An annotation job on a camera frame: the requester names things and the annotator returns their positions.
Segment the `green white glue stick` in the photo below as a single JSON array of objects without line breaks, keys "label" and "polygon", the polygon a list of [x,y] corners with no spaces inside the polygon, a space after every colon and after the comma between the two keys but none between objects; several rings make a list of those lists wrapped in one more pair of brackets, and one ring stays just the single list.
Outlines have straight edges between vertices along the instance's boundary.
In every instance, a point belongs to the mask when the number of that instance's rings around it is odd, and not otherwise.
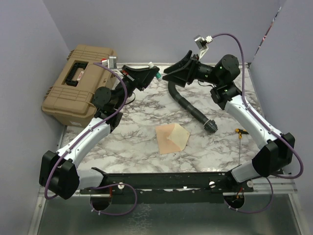
[{"label": "green white glue stick", "polygon": [[148,63],[148,67],[150,69],[154,69],[154,72],[155,72],[155,78],[157,81],[161,81],[162,80],[162,77],[161,77],[161,74],[159,73],[159,67],[156,67],[153,62],[149,62]]}]

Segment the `tan paper envelope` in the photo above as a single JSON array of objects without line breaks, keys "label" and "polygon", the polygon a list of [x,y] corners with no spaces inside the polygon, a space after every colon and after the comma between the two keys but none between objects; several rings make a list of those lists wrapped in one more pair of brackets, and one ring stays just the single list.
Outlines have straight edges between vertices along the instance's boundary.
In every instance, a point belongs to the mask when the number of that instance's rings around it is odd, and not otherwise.
[{"label": "tan paper envelope", "polygon": [[159,152],[161,155],[183,151],[190,133],[177,123],[155,127]]}]

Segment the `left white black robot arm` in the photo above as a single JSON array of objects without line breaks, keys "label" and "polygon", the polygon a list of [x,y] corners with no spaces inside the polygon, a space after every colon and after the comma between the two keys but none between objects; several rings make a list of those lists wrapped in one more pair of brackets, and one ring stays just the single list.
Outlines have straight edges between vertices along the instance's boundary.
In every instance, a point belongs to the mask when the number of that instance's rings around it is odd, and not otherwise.
[{"label": "left white black robot arm", "polygon": [[79,171],[78,167],[84,157],[119,125],[123,116],[121,109],[134,90],[145,90],[154,78],[159,77],[159,67],[153,63],[141,69],[124,65],[122,76],[100,62],[95,65],[113,74],[119,84],[113,90],[99,87],[91,101],[96,113],[86,128],[66,146],[43,155],[39,183],[45,188],[47,200],[56,196],[69,199],[77,190],[85,188],[92,188],[97,193],[107,190],[104,172],[96,168]]}]

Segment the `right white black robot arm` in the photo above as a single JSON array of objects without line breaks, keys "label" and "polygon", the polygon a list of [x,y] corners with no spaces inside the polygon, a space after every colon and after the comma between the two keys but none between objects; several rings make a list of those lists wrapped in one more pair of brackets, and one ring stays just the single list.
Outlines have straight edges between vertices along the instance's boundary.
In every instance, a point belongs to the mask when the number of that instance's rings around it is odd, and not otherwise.
[{"label": "right white black robot arm", "polygon": [[259,152],[256,156],[230,171],[225,178],[225,187],[229,191],[238,190],[244,181],[255,177],[268,177],[292,160],[291,148],[295,138],[291,133],[283,134],[272,127],[253,107],[243,102],[243,93],[234,80],[240,74],[239,61],[227,54],[214,66],[199,61],[198,55],[188,51],[176,64],[164,70],[163,80],[185,87],[195,79],[213,84],[213,101],[228,114],[233,116],[251,135]]}]

